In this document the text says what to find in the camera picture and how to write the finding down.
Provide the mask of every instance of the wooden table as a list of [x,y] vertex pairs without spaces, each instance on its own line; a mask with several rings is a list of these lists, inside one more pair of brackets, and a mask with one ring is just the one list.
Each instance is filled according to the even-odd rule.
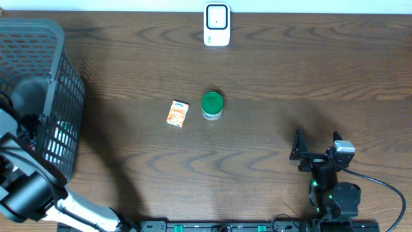
[[[203,44],[203,14],[5,12],[47,17],[87,86],[70,187],[141,219],[271,220],[309,217],[309,173],[288,157],[295,129],[323,152],[339,130],[357,152],[350,169],[386,181],[412,203],[412,16],[233,14],[227,47]],[[208,90],[225,94],[223,117],[201,115]],[[190,103],[185,126],[165,119]],[[398,217],[389,189],[362,188],[358,219],[385,231]],[[55,231],[50,222],[2,231]],[[397,231],[411,231],[407,211]]]

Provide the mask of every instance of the white rectangular device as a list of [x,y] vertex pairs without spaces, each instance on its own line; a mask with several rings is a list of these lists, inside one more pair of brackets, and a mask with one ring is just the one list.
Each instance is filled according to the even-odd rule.
[[226,46],[230,41],[230,7],[208,3],[203,14],[204,42],[207,46]]

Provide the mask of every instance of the plastic lid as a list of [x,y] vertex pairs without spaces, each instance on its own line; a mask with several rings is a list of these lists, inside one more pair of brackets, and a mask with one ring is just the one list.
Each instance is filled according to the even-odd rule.
[[209,92],[201,100],[201,108],[205,113],[215,115],[223,109],[223,97],[216,92]]

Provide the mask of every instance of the small orange and white box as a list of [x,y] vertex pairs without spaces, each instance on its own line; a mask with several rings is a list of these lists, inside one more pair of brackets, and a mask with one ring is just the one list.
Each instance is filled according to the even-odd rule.
[[188,104],[178,102],[178,101],[173,101],[172,107],[170,107],[169,115],[167,116],[166,122],[168,124],[182,128],[188,111],[189,111]]

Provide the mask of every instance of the gray plastic basket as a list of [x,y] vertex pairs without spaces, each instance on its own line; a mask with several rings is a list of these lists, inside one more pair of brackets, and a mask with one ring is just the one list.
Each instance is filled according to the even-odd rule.
[[20,115],[41,125],[35,152],[69,180],[79,143],[85,91],[64,52],[64,32],[49,19],[0,19],[0,91]]

